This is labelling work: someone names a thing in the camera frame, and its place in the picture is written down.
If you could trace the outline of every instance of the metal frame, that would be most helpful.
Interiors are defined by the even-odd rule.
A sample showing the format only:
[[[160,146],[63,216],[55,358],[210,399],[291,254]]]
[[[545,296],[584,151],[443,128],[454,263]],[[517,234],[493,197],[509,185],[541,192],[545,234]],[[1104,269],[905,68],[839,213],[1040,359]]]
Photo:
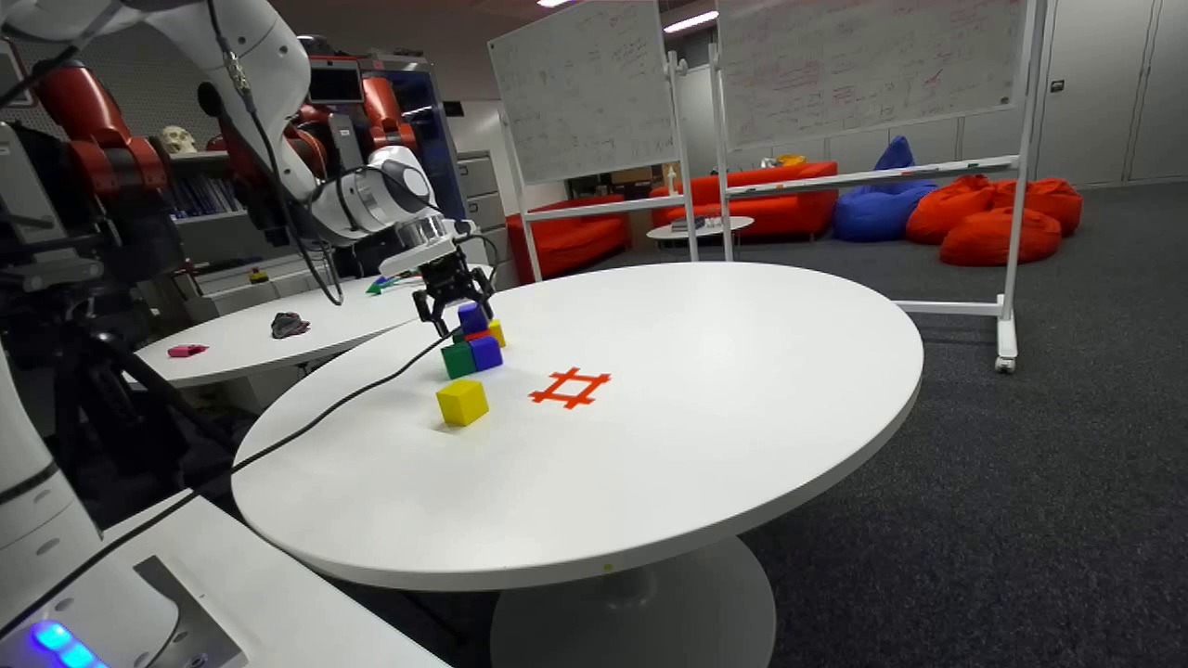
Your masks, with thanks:
[[[720,254],[730,263],[736,260],[736,226],[730,221],[730,166],[729,166],[729,96],[723,96],[723,82],[720,82],[720,59],[718,59],[718,45],[710,45],[710,89],[712,89],[712,159],[718,159],[718,216],[723,221],[723,243]]]
[[[729,191],[729,159],[718,157],[720,185],[723,185],[723,209],[736,197],[760,197],[760,192],[809,192],[809,191],[844,191],[844,185],[864,185],[864,182],[901,182],[901,180],[939,180],[939,174],[984,174],[984,171],[1012,171],[1012,213],[1010,213],[1010,254],[1005,254],[1005,279],[1004,295],[994,301],[898,301],[912,316],[967,316],[967,321],[994,321],[999,332],[999,358],[994,371],[1010,375],[1016,368],[1016,321],[1012,321],[1012,296],[1016,296],[1016,254],[1020,254],[1020,226],[1023,226],[1023,197],[1027,180],[1036,166],[1036,141],[1040,141],[1040,117],[1042,117],[1042,68],[1051,49],[1051,0],[1033,0],[1027,16],[1027,45],[1023,45],[1023,122],[1020,122],[1020,150],[1016,157],[989,157],[989,159],[959,159],[959,162],[921,162],[905,171],[858,171],[858,174],[833,174],[833,180],[802,180],[802,182],[769,182],[769,185],[736,185]],[[723,96],[720,73],[712,73],[712,99]]]

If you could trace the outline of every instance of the red bean bag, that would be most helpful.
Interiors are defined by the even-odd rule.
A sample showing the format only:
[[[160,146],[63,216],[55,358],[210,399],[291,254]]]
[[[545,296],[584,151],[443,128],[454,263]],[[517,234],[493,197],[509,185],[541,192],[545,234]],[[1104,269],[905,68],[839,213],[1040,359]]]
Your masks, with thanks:
[[[939,245],[967,216],[993,213],[999,197],[1004,191],[984,174],[959,180],[931,191],[901,234],[918,245]]]
[[[1063,250],[1063,223],[1042,213],[1023,213],[1016,260],[1036,263],[1056,256],[1059,250]],[[1005,269],[1005,254],[1010,254],[1005,209],[967,216],[967,223],[954,226],[939,245],[939,260],[959,269]]]
[[[759,171],[730,171],[730,185],[760,185],[760,182],[791,182],[791,180],[825,180],[839,174],[835,162],[802,159],[795,166],[759,166]],[[692,180],[696,216],[712,221],[720,216],[720,191],[718,180]],[[743,226],[738,243],[769,243],[769,239],[822,239],[828,221],[839,203],[835,191],[822,192],[774,192],[752,201],[730,201],[730,216],[751,216],[752,223]],[[683,209],[656,209],[652,226],[679,223]]]
[[[1012,182],[999,185],[999,203],[1012,203]],[[1027,182],[1027,209],[1063,223],[1063,234],[1074,239],[1082,226],[1084,197],[1067,180]]]
[[[548,209],[579,209],[579,203],[598,203],[598,201],[558,201]],[[521,282],[530,282],[530,256],[527,256],[527,239],[521,216],[506,221],[509,234],[509,263]],[[567,275],[579,269],[592,269],[620,250],[631,245],[631,221],[611,213],[611,216],[585,216],[585,221],[548,221],[548,223],[530,223],[535,254],[541,260],[541,279]]]

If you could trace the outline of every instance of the red hash symbol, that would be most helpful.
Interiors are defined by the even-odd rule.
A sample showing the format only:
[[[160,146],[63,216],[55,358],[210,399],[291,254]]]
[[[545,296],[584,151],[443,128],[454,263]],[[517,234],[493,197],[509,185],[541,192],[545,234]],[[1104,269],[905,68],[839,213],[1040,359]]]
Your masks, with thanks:
[[[564,384],[584,384],[584,390],[579,395],[559,395],[559,385]],[[594,406],[594,395],[598,395],[598,385],[604,385],[608,384],[608,375],[579,375],[579,368],[572,368],[572,371],[558,371],[552,375],[552,385],[548,390],[535,390],[530,399],[541,406],[541,402],[558,402],[558,406],[564,406],[567,411],[572,407],[579,407],[579,406]]]

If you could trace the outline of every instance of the red object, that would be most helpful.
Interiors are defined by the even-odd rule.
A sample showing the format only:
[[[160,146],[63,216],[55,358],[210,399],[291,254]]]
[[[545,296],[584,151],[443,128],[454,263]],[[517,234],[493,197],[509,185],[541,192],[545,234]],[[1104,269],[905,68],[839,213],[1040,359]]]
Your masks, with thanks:
[[[300,104],[296,108],[296,128],[327,128],[329,122],[329,108],[327,104]]]
[[[559,201],[552,209],[579,209],[579,203],[598,203],[598,201]],[[509,226],[509,250],[514,250],[514,270],[521,282],[530,282],[530,260],[527,260],[527,239],[521,216],[506,221]],[[535,254],[541,260],[541,275],[564,275],[592,269],[620,250],[631,245],[631,223],[626,216],[592,216],[592,221],[548,221],[548,223],[530,223]]]
[[[999,209],[1012,203],[1012,182],[999,185]],[[1063,223],[1063,234],[1074,239],[1082,229],[1084,197],[1067,180],[1036,180],[1027,182],[1027,209]]]
[[[52,72],[32,93],[67,129],[71,159],[81,166],[94,197],[131,185],[167,191],[157,150],[124,122],[115,96],[81,62]]]
[[[201,352],[208,352],[208,344],[175,344],[170,349],[175,359],[201,358]]]
[[[1040,263],[1063,250],[1063,223],[1042,213],[1023,213],[1023,229],[1016,245],[1020,263]],[[939,245],[944,263],[962,269],[1005,269],[1010,254],[1010,213],[976,213]]]
[[[795,166],[760,166],[760,171],[730,171],[729,185],[760,185],[760,182],[795,182],[795,180],[825,180],[839,174],[835,162],[795,162]],[[720,191],[718,180],[696,180],[696,216],[712,221],[720,216]],[[825,192],[777,192],[759,201],[730,201],[730,216],[751,216],[752,226],[738,229],[738,243],[752,239],[822,239],[828,229],[828,221],[839,203],[835,191]],[[683,209],[661,209],[652,216],[656,226],[679,223]]]
[[[912,221],[905,223],[905,239],[918,245],[939,245],[967,216],[993,213],[999,203],[999,191],[993,180],[972,174],[949,185],[924,192]]]
[[[314,122],[312,110],[300,117],[296,128],[287,129],[287,141],[292,146],[292,151],[300,157],[300,162],[314,174],[314,180],[327,180],[329,166],[327,166],[327,146],[306,129],[307,122]],[[248,150],[248,141],[236,136],[236,129],[219,118],[224,128],[224,150],[225,150],[225,159],[231,159],[231,182],[236,185],[236,197],[246,197],[248,203],[260,203],[269,209],[264,201],[272,197],[272,180],[269,180],[269,166],[260,162],[260,157]]]
[[[386,73],[380,73],[380,72],[363,72],[360,87],[363,87],[363,117],[369,117],[373,150],[380,150],[380,146],[417,150],[417,129],[402,117],[402,99],[396,99],[395,82],[386,82]]]
[[[535,390],[530,402],[545,406],[558,402],[567,411],[579,406],[594,406],[594,395],[608,384],[608,375],[579,375],[579,368],[558,371],[552,384],[545,390]]]

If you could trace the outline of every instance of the table top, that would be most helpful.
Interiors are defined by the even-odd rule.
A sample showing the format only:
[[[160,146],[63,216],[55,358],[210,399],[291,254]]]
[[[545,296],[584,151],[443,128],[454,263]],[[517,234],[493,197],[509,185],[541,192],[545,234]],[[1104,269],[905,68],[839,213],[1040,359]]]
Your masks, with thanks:
[[[113,527],[104,540],[113,543],[136,522]],[[134,567],[147,558],[160,558],[197,593],[248,666],[444,668],[203,498],[115,548],[102,567]]]
[[[517,589],[679,558],[828,489],[905,418],[912,321],[818,270],[661,263],[509,289],[490,416],[443,426],[422,358],[235,474],[246,521],[312,567],[402,589]],[[391,375],[429,326],[312,371],[236,458]],[[608,375],[594,406],[530,402],[552,371]]]
[[[729,223],[730,223],[730,229],[752,226],[751,216],[730,216]],[[696,239],[720,239],[720,234],[723,234],[720,216],[697,221],[697,226],[696,226]],[[686,243],[692,234],[683,229],[683,223],[668,223],[668,226],[652,226],[646,239],[650,243]]]
[[[236,379],[260,368],[292,365],[306,358],[323,358],[376,339],[391,326],[418,322],[411,289],[418,282],[396,282],[380,296],[369,295],[373,279],[343,282],[343,307],[333,307],[319,289],[264,301],[219,321],[186,326],[160,339],[136,358],[157,368],[177,390]],[[277,312],[296,312],[307,332],[296,339],[272,339],[272,321]],[[197,358],[170,358],[175,344],[208,344]]]

